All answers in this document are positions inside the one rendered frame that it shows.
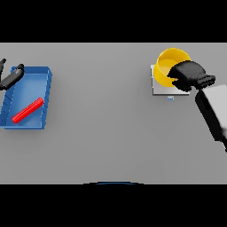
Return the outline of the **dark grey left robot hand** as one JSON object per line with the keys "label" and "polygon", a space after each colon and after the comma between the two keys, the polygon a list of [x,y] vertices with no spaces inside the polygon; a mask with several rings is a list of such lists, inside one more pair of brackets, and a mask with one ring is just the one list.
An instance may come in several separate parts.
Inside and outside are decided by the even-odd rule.
{"label": "dark grey left robot hand", "polygon": [[10,89],[16,82],[18,82],[24,76],[24,65],[19,64],[12,73],[10,73],[4,79],[1,79],[5,62],[6,59],[0,60],[0,90]]}

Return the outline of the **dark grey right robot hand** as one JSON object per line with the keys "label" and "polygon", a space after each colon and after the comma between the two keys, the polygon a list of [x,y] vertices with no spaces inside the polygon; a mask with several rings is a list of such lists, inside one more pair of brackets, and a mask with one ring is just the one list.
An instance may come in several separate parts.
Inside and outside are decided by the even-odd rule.
{"label": "dark grey right robot hand", "polygon": [[215,83],[214,75],[207,74],[199,63],[190,60],[172,66],[168,77],[173,79],[174,86],[185,92],[190,91],[192,87],[201,90]]}

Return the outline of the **yellow bowl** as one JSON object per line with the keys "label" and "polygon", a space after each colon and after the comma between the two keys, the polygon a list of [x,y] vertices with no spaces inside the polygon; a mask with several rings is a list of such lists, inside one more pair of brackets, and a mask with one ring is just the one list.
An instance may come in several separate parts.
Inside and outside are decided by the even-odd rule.
{"label": "yellow bowl", "polygon": [[169,78],[168,73],[170,69],[183,61],[190,60],[187,52],[177,49],[168,48],[164,50],[156,60],[153,68],[153,76],[158,84],[162,87],[173,87],[172,82],[174,78]]}

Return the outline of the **pale square measuring scale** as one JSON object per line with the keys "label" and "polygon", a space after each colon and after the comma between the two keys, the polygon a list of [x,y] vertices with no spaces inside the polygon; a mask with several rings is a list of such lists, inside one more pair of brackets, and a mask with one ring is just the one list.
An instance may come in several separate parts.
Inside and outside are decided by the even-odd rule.
{"label": "pale square measuring scale", "polygon": [[176,87],[164,87],[160,85],[154,78],[154,65],[151,65],[151,78],[152,78],[152,88],[153,95],[155,96],[188,96],[189,92],[181,91]]}

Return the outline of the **red beaker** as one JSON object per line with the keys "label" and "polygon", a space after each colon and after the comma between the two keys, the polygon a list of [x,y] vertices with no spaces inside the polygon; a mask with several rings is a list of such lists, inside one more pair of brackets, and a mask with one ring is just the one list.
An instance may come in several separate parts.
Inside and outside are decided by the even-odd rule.
{"label": "red beaker", "polygon": [[33,113],[38,108],[40,108],[42,105],[43,105],[43,99],[42,98],[36,99],[33,103],[29,104],[28,106],[23,108],[20,112],[16,113],[12,117],[12,122],[19,123],[20,121],[28,117],[31,113]]}

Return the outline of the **blue tray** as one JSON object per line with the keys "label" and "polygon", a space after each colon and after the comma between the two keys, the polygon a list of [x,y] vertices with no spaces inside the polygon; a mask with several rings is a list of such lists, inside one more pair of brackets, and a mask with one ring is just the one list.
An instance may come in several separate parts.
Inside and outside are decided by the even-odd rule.
{"label": "blue tray", "polygon": [[[50,98],[52,73],[49,67],[24,67],[24,76],[4,93],[0,128],[44,129]],[[18,123],[12,117],[38,98],[43,105]]]}

